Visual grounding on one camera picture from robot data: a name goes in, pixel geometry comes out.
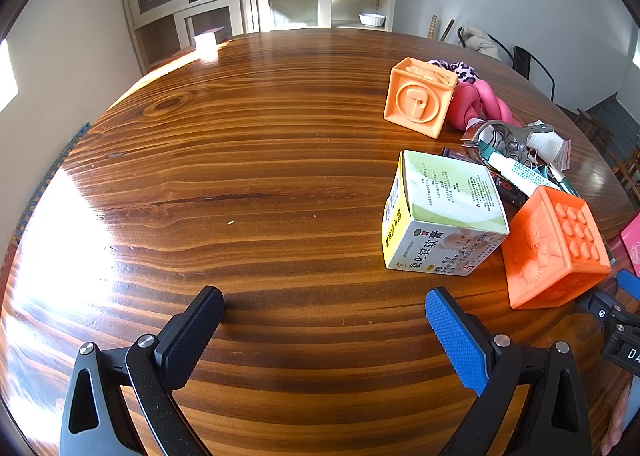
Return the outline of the person's right hand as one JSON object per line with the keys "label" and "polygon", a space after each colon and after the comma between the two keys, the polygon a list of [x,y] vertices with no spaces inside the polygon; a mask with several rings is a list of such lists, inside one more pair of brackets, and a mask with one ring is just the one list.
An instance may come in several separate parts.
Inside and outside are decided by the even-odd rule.
{"label": "person's right hand", "polygon": [[620,442],[623,435],[623,423],[626,415],[628,396],[630,390],[630,382],[625,384],[620,396],[615,404],[612,412],[610,423],[608,424],[608,431],[605,432],[601,440],[600,450],[602,456],[608,456],[612,448]]}

